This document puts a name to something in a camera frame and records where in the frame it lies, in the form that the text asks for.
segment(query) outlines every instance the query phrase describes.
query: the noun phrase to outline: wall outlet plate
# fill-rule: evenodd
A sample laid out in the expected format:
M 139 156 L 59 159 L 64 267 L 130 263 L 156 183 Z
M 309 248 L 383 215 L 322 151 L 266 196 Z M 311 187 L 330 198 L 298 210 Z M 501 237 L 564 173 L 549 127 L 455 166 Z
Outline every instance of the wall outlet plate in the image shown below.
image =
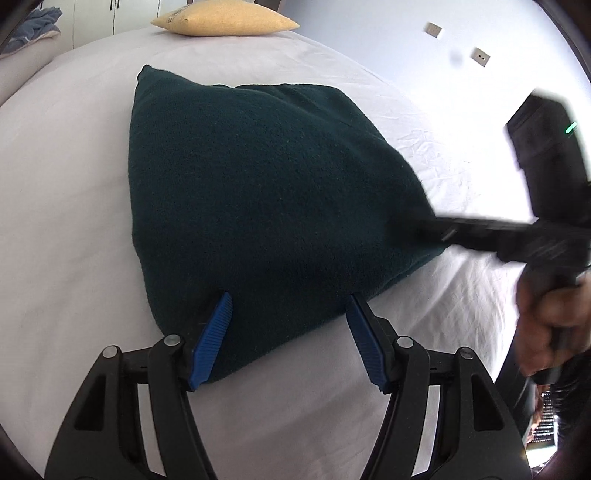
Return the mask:
M 431 35 L 432 37 L 437 38 L 441 33 L 441 27 L 439 25 L 429 22 L 425 27 L 425 32 Z
M 491 59 L 491 56 L 488 53 L 484 53 L 481 49 L 475 48 L 472 52 L 471 58 L 483 67 L 486 67 L 486 64 Z

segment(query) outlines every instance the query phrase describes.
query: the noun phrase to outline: cabinet door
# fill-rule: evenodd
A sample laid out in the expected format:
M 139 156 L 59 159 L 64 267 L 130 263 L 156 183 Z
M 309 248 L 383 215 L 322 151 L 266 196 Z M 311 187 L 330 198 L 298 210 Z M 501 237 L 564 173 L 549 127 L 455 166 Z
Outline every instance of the cabinet door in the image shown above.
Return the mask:
M 76 0 L 74 48 L 113 34 L 117 0 Z
M 115 34 L 147 27 L 158 16 L 160 0 L 113 0 L 115 7 Z

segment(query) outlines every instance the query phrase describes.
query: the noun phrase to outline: green indicator light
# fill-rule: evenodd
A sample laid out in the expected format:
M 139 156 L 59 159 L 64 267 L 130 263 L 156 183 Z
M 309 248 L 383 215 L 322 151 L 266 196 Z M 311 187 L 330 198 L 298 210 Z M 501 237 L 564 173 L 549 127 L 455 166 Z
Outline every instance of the green indicator light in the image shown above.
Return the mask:
M 577 122 L 573 122 L 572 125 L 564 131 L 564 133 L 565 134 L 571 133 L 575 128 L 577 128 L 577 125 L 578 125 Z

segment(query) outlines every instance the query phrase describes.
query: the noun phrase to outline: white cabinet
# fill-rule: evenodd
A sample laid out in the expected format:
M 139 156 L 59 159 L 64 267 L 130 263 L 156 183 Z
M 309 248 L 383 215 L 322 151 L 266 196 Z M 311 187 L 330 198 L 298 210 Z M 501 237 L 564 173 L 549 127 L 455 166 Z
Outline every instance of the white cabinet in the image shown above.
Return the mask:
M 74 48 L 113 34 L 117 0 L 76 0 L 74 5 Z
M 74 48 L 147 27 L 158 16 L 159 4 L 160 0 L 74 0 Z
M 158 15 L 164 15 L 187 5 L 187 0 L 160 0 Z
M 160 0 L 113 0 L 117 2 L 113 33 L 147 27 L 158 16 Z

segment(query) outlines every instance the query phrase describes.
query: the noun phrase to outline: wrinkled sheet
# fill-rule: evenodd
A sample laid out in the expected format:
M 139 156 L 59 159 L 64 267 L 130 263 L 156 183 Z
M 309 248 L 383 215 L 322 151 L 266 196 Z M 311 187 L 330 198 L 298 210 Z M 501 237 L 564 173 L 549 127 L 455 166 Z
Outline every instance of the wrinkled sheet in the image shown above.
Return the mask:
M 412 165 L 436 211 L 529 215 L 502 132 L 481 157 L 458 157 L 395 86 L 296 33 L 190 38 L 150 27 L 61 55 L 0 107 L 0 422 L 39 472 L 101 350 L 160 338 L 131 242 L 127 181 L 146 63 L 204 84 L 337 87 Z M 371 306 L 426 348 L 472 347 L 495 378 L 514 333 L 519 271 L 450 248 Z M 369 382 L 341 317 L 190 401 L 220 479 L 346 480 L 359 478 L 388 397 Z M 417 471 L 428 463 L 436 401 Z M 162 473 L 150 425 L 145 435 Z

